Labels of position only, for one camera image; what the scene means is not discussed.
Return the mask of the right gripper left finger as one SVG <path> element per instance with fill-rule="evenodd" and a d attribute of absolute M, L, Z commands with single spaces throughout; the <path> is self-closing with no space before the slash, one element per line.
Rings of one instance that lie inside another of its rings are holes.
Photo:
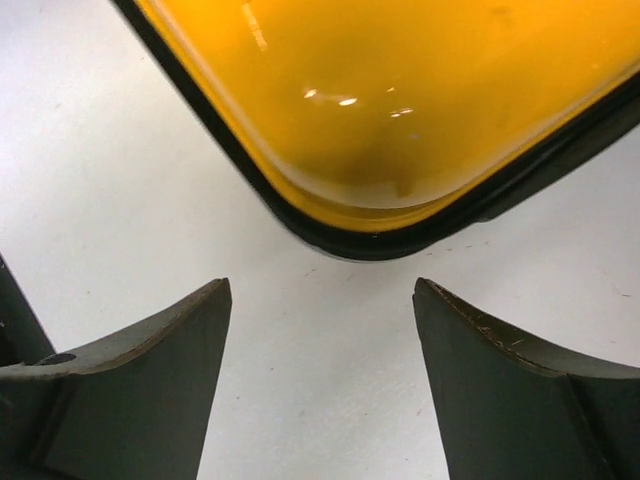
<path fill-rule="evenodd" d="M 2 477 L 195 478 L 231 306 L 217 279 L 99 340 L 3 367 Z"/>

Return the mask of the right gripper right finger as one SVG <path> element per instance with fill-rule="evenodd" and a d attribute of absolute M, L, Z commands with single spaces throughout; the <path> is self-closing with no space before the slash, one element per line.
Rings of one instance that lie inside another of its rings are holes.
<path fill-rule="evenodd" d="M 639 371 L 419 279 L 416 326 L 453 479 L 635 479 Z"/>

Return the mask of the yellow Pikachu suitcase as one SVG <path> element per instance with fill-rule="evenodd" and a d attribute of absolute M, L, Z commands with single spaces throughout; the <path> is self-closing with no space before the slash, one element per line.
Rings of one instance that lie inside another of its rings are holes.
<path fill-rule="evenodd" d="M 350 260 L 425 249 L 639 122 L 635 1 L 120 1 L 274 216 Z"/>

